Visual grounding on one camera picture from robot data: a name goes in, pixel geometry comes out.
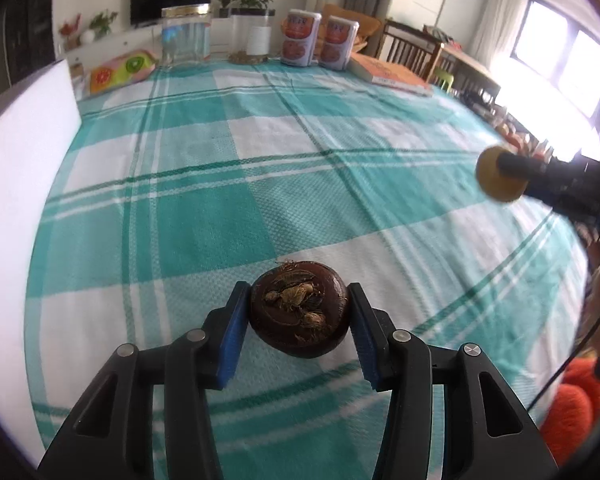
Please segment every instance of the table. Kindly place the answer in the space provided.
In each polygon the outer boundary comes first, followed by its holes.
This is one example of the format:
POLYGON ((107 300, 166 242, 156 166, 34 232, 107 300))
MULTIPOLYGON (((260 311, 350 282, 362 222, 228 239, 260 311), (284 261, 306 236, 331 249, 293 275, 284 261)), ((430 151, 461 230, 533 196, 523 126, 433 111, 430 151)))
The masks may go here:
MULTIPOLYGON (((286 258, 362 283, 371 305, 428 344, 480 345, 525 403, 570 351, 586 280, 579 241, 532 200, 484 199, 475 160, 497 139, 441 92, 210 62, 160 68, 79 108, 82 127, 38 212, 21 322, 30 402, 17 412, 47 445, 121 342, 171 342, 237 280, 286 258)), ((159 422, 163 398, 157 388, 159 422)), ((438 389, 434 399, 432 473, 443 456, 438 389)), ((208 403, 227 480, 366 480, 389 400, 372 393, 350 337, 309 360, 249 331, 230 386, 208 403)))
POLYGON ((479 94, 488 92, 491 96, 491 102, 494 102, 497 95, 500 92, 500 85, 494 78, 493 74, 485 67, 482 63, 475 60, 462 50, 458 50, 452 47, 448 43, 437 42, 436 48, 431 56, 431 61, 427 67, 427 73, 425 81, 430 83, 433 78, 433 71, 437 66, 440 66, 443 57, 452 57, 462 64, 463 70, 460 67, 456 67, 454 75, 459 79, 459 84, 454 82, 454 88, 459 91, 477 91, 479 94))

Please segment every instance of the red and white can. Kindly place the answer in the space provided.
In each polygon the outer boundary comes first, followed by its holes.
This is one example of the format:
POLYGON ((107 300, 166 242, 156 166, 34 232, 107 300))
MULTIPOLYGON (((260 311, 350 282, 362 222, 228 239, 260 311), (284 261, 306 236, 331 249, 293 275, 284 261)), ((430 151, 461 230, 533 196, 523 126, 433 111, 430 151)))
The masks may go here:
POLYGON ((285 37, 280 61, 292 66, 309 66, 322 15, 319 12, 291 9, 286 17, 285 37))
POLYGON ((347 67, 360 24, 338 16, 330 16, 320 52, 320 65, 331 70, 347 67))

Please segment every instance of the window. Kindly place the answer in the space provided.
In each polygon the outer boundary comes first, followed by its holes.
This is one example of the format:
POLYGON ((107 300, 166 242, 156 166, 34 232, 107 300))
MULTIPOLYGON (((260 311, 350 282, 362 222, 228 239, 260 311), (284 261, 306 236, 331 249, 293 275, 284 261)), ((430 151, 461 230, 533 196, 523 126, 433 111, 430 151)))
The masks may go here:
POLYGON ((511 57, 558 89, 590 119, 600 101, 600 44, 578 22, 529 0, 511 57))

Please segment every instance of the window frame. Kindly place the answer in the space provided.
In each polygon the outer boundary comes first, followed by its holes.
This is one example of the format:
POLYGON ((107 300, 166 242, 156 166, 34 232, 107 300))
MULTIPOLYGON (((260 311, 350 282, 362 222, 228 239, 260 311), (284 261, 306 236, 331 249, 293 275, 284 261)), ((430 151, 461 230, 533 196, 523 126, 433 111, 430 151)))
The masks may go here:
POLYGON ((546 81, 551 83, 551 86, 553 86, 558 92, 560 92, 560 94, 563 95, 563 97, 565 99, 567 99, 567 101, 569 101, 576 108, 576 110, 579 111, 587 119, 587 121, 589 121, 589 123, 593 124, 593 122, 596 118, 596 115, 598 114, 598 107, 600 106, 600 99, 598 100, 596 109, 593 111, 591 117, 587 117, 587 115, 582 110, 580 110, 580 107, 576 103, 574 103, 571 99, 569 99, 566 95, 564 95, 562 93, 562 90, 560 90, 560 86, 559 86, 560 78, 561 78, 562 74, 564 73, 565 67, 567 66, 569 56, 571 55, 571 51, 573 50, 573 45, 575 44, 576 38, 578 37, 578 33, 581 31, 584 34, 586 34, 587 36, 589 36, 593 41, 595 41, 600 46, 600 38, 598 38, 587 27, 582 25, 577 20, 573 19, 571 16, 569 16, 563 10, 560 10, 558 7, 554 6, 553 4, 549 3, 546 0, 528 0, 528 2, 526 3, 525 15, 522 18, 522 23, 520 24, 520 29, 518 30, 518 34, 516 36, 516 41, 513 44, 513 49, 511 50, 511 57, 513 59, 515 59, 517 62, 522 63, 524 66, 526 66, 528 69, 532 70, 534 73, 538 74, 538 76, 540 76, 542 79, 545 79, 546 81), (533 3, 538 3, 539 5, 542 5, 543 7, 546 7, 547 9, 552 10, 553 12, 555 12, 556 14, 559 14, 565 20, 567 20, 567 39, 566 39, 566 42, 562 49, 562 52, 560 53, 560 57, 558 58, 558 61, 555 64, 554 71, 551 74, 551 76, 549 76, 548 78, 546 76, 542 75, 541 73, 539 73, 533 67, 529 66, 524 61, 522 61, 516 54, 516 49, 518 48, 518 42, 520 41, 520 37, 522 36, 522 30, 525 28, 526 19, 529 15, 529 9, 531 8, 531 5, 533 3))

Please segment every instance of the blue gripper pad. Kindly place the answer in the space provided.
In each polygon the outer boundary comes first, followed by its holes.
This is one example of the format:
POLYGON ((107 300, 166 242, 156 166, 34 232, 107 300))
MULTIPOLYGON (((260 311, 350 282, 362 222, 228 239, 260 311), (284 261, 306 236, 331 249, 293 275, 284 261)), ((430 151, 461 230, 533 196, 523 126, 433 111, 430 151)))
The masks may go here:
POLYGON ((225 307, 231 312, 218 352, 216 380, 219 389, 224 388, 229 379, 234 376, 235 368, 238 365, 240 350, 242 350, 242 343, 244 342, 244 333, 248 324, 247 312, 250 290, 249 283, 237 282, 225 307))
POLYGON ((371 387, 375 390, 380 381, 380 371, 378 369, 378 348, 375 345, 372 336, 371 327, 368 323, 368 315, 365 311, 373 315, 371 306, 366 300, 362 287, 359 283, 351 283, 349 285, 351 296, 351 335, 353 342, 356 345, 358 359, 362 367, 362 374, 365 379, 371 383, 371 387))

